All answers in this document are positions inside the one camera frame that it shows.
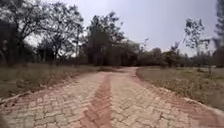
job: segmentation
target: tree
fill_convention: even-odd
[[[94,16],[87,28],[88,35],[83,45],[88,61],[95,65],[111,65],[116,62],[115,49],[124,39],[120,27],[116,26],[119,18],[114,12],[106,16]]]
[[[216,33],[218,38],[213,39],[216,51],[213,53],[212,61],[217,67],[224,67],[224,1],[217,0],[217,17]]]
[[[45,11],[47,18],[43,22],[45,38],[42,43],[52,48],[54,59],[71,56],[75,52],[75,44],[77,50],[79,36],[83,29],[83,18],[77,7],[58,2],[46,5]]]
[[[42,13],[45,8],[39,1],[28,2],[26,0],[2,0],[0,2],[1,23],[8,26],[4,36],[4,54],[9,64],[18,60],[24,60],[24,40],[31,34],[39,34],[42,30],[42,20],[45,15]]]
[[[217,0],[216,5],[217,10],[217,17],[218,17],[218,23],[216,24],[216,33],[219,36],[219,39],[221,40],[220,43],[223,45],[224,41],[224,1],[223,0]]]
[[[200,54],[200,46],[208,45],[205,41],[201,41],[201,35],[204,30],[204,26],[202,25],[202,21],[194,21],[192,19],[186,20],[186,46],[192,49],[195,49],[197,54]]]

